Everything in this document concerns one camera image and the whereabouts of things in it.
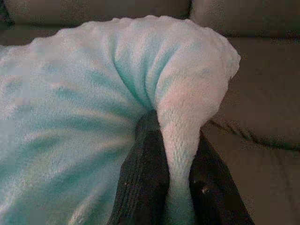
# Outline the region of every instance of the fleece blanket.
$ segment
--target fleece blanket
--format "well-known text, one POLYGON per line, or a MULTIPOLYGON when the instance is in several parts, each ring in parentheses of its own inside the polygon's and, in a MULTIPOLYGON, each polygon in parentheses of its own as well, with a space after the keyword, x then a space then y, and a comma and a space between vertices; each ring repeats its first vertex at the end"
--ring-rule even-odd
POLYGON ((135 125, 153 109, 170 172, 165 223, 193 224, 200 127, 239 61, 212 29, 167 16, 0 46, 0 224, 105 225, 135 125))

